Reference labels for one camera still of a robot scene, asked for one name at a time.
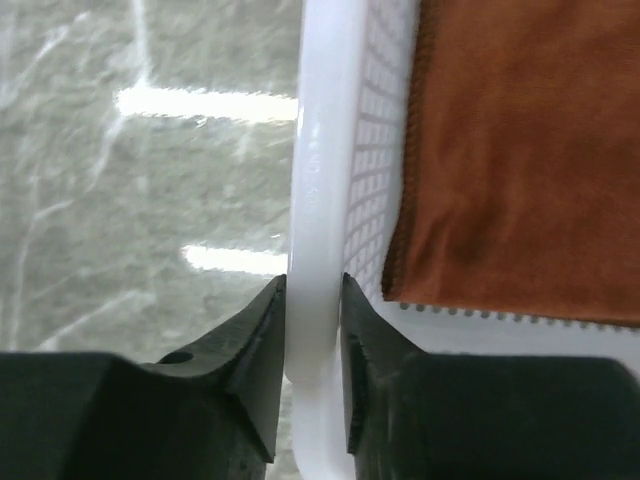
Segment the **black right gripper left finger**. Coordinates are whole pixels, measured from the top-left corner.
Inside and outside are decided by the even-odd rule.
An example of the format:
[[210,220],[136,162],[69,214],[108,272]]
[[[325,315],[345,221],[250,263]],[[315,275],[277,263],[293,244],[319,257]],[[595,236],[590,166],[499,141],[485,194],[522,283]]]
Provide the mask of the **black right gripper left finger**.
[[275,457],[286,279],[156,363],[1,357],[5,479],[261,479]]

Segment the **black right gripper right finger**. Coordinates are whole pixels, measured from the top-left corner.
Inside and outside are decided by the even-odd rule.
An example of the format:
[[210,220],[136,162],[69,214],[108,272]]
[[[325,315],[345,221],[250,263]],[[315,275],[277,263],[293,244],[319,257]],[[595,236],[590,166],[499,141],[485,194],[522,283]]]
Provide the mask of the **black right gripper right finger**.
[[345,276],[347,450],[360,479],[635,479],[639,382],[621,363],[420,349]]

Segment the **rust brown towel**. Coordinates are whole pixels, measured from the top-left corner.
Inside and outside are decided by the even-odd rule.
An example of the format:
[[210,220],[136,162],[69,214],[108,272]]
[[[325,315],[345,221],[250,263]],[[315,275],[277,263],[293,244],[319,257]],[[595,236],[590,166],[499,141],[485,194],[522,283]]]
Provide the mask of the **rust brown towel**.
[[424,1],[386,300],[639,323],[639,5]]

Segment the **white basket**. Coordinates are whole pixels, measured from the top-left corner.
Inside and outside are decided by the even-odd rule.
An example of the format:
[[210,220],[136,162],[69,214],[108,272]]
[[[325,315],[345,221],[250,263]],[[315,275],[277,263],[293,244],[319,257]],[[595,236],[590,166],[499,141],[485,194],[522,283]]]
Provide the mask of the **white basket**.
[[293,451],[306,479],[354,479],[350,379],[340,336],[348,284],[373,323],[429,352],[601,356],[639,368],[635,329],[387,302],[398,218],[415,1],[304,5],[286,301]]

